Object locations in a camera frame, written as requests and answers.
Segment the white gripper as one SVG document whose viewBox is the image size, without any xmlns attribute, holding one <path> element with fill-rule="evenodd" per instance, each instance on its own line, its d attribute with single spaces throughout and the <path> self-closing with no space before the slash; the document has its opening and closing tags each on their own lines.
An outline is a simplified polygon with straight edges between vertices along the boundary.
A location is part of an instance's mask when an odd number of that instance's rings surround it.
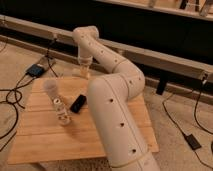
<svg viewBox="0 0 213 171">
<path fill-rule="evenodd" d="M 84 57 L 79 57 L 78 58 L 78 63 L 81 66 L 80 67 L 80 75 L 83 76 L 83 68 L 86 68 L 86 78 L 90 78 L 91 74 L 90 74 L 90 66 L 92 64 L 93 58 L 92 57 L 88 57 L 88 58 L 84 58 Z"/>
</svg>

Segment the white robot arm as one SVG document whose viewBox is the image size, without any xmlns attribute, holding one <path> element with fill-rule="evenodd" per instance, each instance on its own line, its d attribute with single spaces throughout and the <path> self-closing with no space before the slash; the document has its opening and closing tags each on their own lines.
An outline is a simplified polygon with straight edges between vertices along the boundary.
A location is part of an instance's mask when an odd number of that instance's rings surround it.
<svg viewBox="0 0 213 171">
<path fill-rule="evenodd" d="M 78 62 L 86 74 L 93 60 L 108 72 L 92 79 L 87 104 L 112 171 L 160 171 L 127 102 L 145 87 L 143 72 L 130 60 L 99 42 L 95 26 L 77 27 Z"/>
</svg>

